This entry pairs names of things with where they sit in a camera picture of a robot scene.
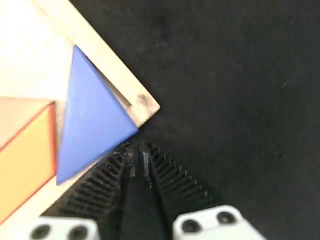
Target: orange block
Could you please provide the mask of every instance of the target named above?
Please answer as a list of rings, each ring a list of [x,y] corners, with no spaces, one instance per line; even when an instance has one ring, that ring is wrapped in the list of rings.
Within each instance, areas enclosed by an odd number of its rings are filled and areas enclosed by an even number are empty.
[[[50,104],[0,152],[0,224],[56,174],[55,147]]]

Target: black surface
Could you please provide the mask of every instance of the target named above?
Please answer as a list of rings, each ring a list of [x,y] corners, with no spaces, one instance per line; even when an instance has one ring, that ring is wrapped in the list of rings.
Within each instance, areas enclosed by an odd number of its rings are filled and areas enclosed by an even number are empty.
[[[162,106],[140,137],[268,239],[320,238],[318,0],[73,2]]]

